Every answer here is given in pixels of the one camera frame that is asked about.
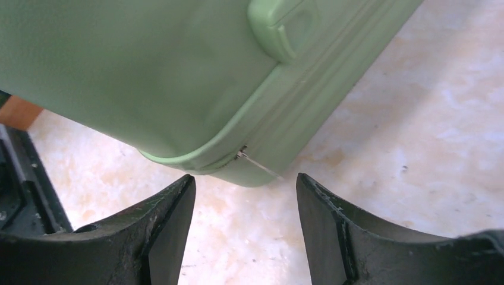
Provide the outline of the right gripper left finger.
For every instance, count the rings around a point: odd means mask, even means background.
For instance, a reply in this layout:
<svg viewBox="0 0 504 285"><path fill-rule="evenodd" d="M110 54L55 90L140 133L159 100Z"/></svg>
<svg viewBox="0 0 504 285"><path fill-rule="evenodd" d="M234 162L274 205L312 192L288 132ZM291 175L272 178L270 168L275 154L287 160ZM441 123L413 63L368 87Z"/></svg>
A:
<svg viewBox="0 0 504 285"><path fill-rule="evenodd" d="M177 284L196 199L185 175L70 233L1 235L2 284Z"/></svg>

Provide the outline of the silver zipper pull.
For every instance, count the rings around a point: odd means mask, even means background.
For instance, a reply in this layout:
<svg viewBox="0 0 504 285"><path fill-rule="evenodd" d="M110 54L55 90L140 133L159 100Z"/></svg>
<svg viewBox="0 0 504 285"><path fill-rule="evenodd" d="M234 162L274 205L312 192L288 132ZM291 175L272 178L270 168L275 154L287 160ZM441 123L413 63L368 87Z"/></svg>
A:
<svg viewBox="0 0 504 285"><path fill-rule="evenodd" d="M250 163L252 163L253 165L255 165L256 167L260 168L261 170L265 171L266 173L268 173L269 175L273 176L275 179L277 180L283 180L283 177L279 174L277 174L276 172L272 171L271 169L268 169L267 167L265 167L264 165L260 164L259 162L253 160L247 153L246 153L246 149L247 149L247 145L244 145L242 146L237 154L236 154L236 158L244 158L246 159L247 161L249 161Z"/></svg>

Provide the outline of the green suitcase blue lining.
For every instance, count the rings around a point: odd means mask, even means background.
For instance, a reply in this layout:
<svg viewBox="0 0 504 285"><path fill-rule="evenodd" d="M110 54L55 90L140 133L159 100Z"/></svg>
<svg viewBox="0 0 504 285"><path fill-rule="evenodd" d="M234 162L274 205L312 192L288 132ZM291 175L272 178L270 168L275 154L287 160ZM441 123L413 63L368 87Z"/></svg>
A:
<svg viewBox="0 0 504 285"><path fill-rule="evenodd" d="M280 174L420 1L2 1L1 90L193 175Z"/></svg>

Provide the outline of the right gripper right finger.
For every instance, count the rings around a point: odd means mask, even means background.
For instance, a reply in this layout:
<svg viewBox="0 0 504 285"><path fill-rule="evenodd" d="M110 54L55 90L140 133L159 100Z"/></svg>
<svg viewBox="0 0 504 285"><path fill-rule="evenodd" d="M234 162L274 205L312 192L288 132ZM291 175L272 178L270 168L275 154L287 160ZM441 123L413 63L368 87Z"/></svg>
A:
<svg viewBox="0 0 504 285"><path fill-rule="evenodd" d="M502 284L503 231L456 238L384 220L309 175L296 182L313 284Z"/></svg>

